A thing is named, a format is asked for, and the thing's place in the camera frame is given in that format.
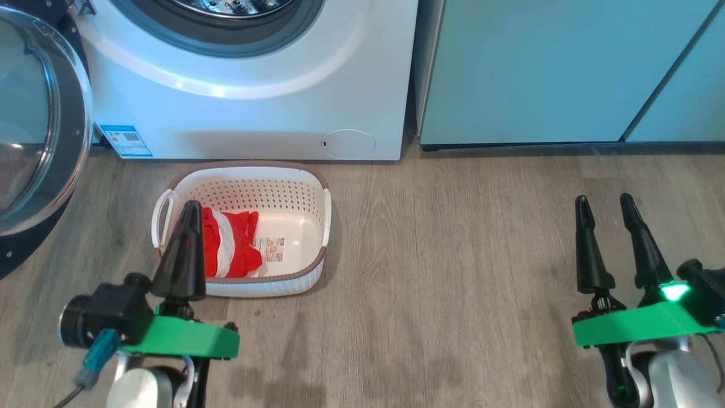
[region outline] red cloth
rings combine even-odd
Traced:
[[[202,209],[207,277],[245,277],[262,266],[262,254],[252,247],[259,219],[256,211],[232,214],[208,207]]]

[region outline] basket handle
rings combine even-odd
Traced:
[[[168,203],[166,210],[166,220],[164,221],[164,230],[161,233],[161,239],[159,239],[159,217],[161,216],[161,210],[165,203]],[[154,213],[151,216],[151,242],[154,244],[154,248],[160,249],[166,242],[166,234],[169,231],[169,223],[171,222],[171,210],[174,206],[174,191],[168,189],[161,194],[159,200],[154,206]]]

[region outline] washing machine door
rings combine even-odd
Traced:
[[[67,10],[0,1],[0,278],[50,233],[88,155],[90,85]]]

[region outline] white washing machine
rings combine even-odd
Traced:
[[[418,0],[76,1],[122,158],[400,157]]]

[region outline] laundry basket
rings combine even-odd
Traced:
[[[171,182],[154,207],[151,238],[159,255],[186,201],[217,211],[260,214],[255,237],[284,246],[282,259],[244,278],[207,278],[207,294],[238,298],[293,295],[309,290],[322,273],[330,237],[332,202],[325,179],[300,164],[228,161],[192,168]]]

